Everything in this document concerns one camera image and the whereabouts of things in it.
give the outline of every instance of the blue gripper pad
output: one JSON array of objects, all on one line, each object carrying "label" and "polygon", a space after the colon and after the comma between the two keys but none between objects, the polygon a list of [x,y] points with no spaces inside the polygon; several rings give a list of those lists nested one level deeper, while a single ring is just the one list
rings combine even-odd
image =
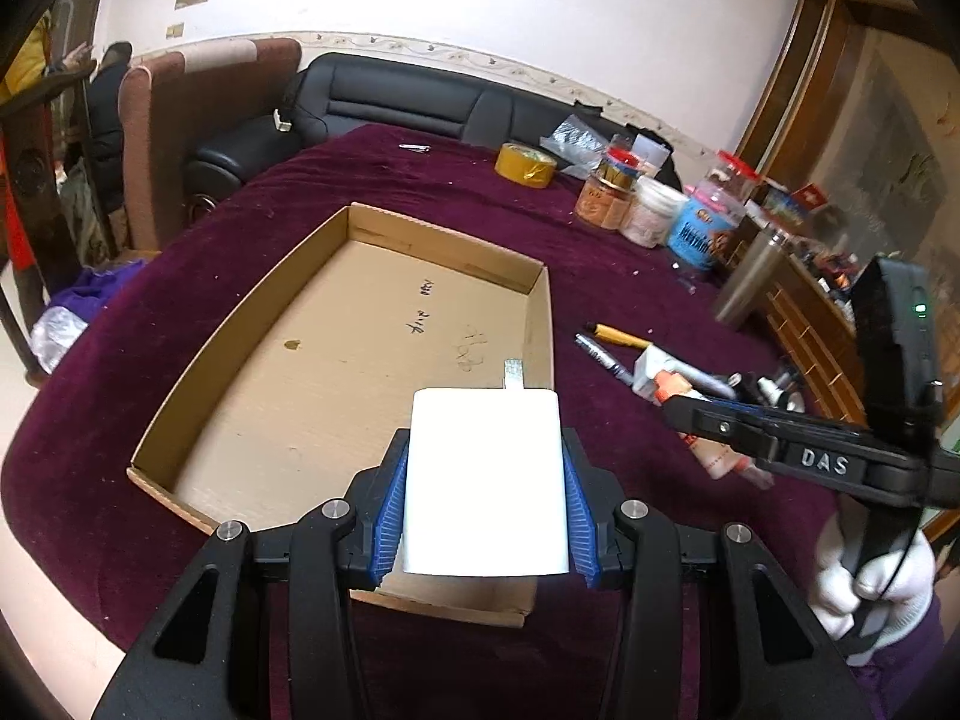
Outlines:
[{"label": "blue gripper pad", "polygon": [[397,470],[390,480],[383,506],[373,523],[373,555],[370,561],[370,573],[374,583],[379,586],[383,578],[394,569],[397,547],[403,533],[403,501],[407,490],[407,458],[410,445],[403,448],[403,454],[397,461]]},{"label": "blue gripper pad", "polygon": [[573,460],[563,443],[563,487],[566,494],[566,538],[570,556],[578,574],[583,574],[587,587],[595,589],[600,580],[600,562],[597,557],[596,523],[580,485]]}]

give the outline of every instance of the pen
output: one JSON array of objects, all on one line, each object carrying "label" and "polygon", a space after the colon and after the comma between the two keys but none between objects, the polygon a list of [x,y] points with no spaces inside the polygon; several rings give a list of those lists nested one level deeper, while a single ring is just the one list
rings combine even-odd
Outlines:
[{"label": "pen", "polygon": [[601,341],[616,343],[618,346],[632,346],[635,349],[645,349],[647,346],[650,346],[651,343],[651,341],[647,341],[646,338],[637,338],[637,336],[632,336],[629,333],[624,333],[622,330],[617,330],[616,327],[610,327],[608,324],[589,322],[584,325],[584,328],[587,329],[587,333],[593,333],[594,336],[600,338]]},{"label": "pen", "polygon": [[573,343],[576,343],[577,346],[584,352],[587,352],[590,357],[593,357],[600,365],[603,365],[603,368],[611,372],[617,381],[623,382],[623,384],[627,386],[634,385],[634,375],[616,359],[613,359],[613,355],[592,338],[584,336],[583,333],[577,333],[576,337],[573,338]]}]

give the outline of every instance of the maroon tablecloth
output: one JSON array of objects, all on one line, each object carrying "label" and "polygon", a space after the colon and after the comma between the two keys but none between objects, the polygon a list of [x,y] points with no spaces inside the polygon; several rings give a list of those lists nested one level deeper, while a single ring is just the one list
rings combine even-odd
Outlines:
[{"label": "maroon tablecloth", "polygon": [[[427,154],[398,143],[430,143]],[[712,482],[664,426],[573,346],[584,322],[655,341],[706,370],[773,371],[770,341],[713,321],[711,286],[690,295],[662,251],[572,214],[579,183],[512,184],[494,155],[368,125],[268,170],[184,233],[97,317],[35,399],[0,480],[8,522],[64,595],[120,647],[131,644],[203,535],[126,478],[152,415],[203,341],[286,252],[334,211],[362,201],[482,237],[544,261],[553,298],[563,424],[628,495],[678,522],[748,523],[805,583],[832,495],[788,479],[761,493]],[[632,354],[620,353],[625,362]],[[519,631],[354,605],[376,716],[408,717],[443,685],[484,716],[594,717],[618,599],[576,576],[541,580]],[[695,627],[688,630],[692,643]],[[692,656],[685,659],[691,664]],[[694,688],[685,683],[686,705]]]}]

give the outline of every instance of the yellow pen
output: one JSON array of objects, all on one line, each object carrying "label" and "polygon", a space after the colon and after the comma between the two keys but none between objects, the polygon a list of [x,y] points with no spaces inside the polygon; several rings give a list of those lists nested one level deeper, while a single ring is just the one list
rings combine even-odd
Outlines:
[{"label": "yellow pen", "polygon": [[587,333],[594,334],[594,336],[600,338],[601,341],[616,343],[618,346],[632,346],[635,349],[645,349],[652,343],[652,341],[647,341],[646,338],[637,338],[637,336],[624,333],[622,330],[617,330],[616,327],[609,327],[606,324],[589,322],[585,327],[587,328]]}]

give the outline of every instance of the white glove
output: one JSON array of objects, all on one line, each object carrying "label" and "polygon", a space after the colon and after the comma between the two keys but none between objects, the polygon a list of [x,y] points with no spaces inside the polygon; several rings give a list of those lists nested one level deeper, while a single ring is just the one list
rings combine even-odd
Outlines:
[{"label": "white glove", "polygon": [[901,562],[903,552],[892,552],[871,560],[853,581],[851,573],[840,565],[843,550],[843,535],[834,514],[817,540],[816,560],[820,571],[809,597],[810,608],[824,630],[833,640],[843,637],[853,627],[853,613],[860,601],[877,600],[886,589],[883,597],[892,602],[892,608],[875,649],[902,640],[920,624],[933,600],[936,560],[923,531],[915,534],[907,549],[906,560],[889,589],[887,584]]}]

